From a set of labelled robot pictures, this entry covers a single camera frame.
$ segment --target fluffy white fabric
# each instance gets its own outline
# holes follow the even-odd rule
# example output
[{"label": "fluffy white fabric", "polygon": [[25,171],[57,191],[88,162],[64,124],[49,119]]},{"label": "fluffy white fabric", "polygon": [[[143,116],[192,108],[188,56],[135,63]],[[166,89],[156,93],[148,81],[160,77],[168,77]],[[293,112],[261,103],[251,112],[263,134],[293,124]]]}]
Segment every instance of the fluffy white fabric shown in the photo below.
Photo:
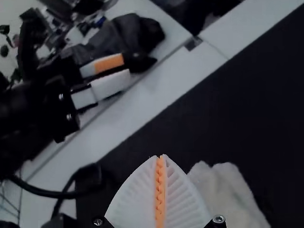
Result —
[{"label": "fluffy white fabric", "polygon": [[225,216],[229,228],[270,228],[235,165],[209,167],[201,161],[192,167],[188,177],[201,193],[210,214]]}]

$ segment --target orange foam pad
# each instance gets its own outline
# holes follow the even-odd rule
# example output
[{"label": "orange foam pad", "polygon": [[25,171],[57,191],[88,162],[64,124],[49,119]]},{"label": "orange foam pad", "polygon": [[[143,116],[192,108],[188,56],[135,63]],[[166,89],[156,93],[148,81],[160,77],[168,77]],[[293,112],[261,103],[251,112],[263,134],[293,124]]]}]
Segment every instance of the orange foam pad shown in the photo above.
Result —
[{"label": "orange foam pad", "polygon": [[102,73],[106,70],[113,69],[124,65],[124,57],[122,54],[105,57],[94,63],[95,74]]},{"label": "orange foam pad", "polygon": [[155,168],[155,221],[156,228],[164,227],[165,220],[165,160],[161,156],[156,160]]}]

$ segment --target white cloth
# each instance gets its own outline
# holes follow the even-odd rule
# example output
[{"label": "white cloth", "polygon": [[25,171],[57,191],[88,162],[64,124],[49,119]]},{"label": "white cloth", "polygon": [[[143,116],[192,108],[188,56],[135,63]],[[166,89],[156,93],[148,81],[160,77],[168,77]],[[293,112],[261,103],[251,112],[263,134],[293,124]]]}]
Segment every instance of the white cloth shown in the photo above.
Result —
[{"label": "white cloth", "polygon": [[231,163],[212,168],[201,161],[188,177],[201,193],[212,216],[221,214],[228,228],[270,228],[238,168]]}]

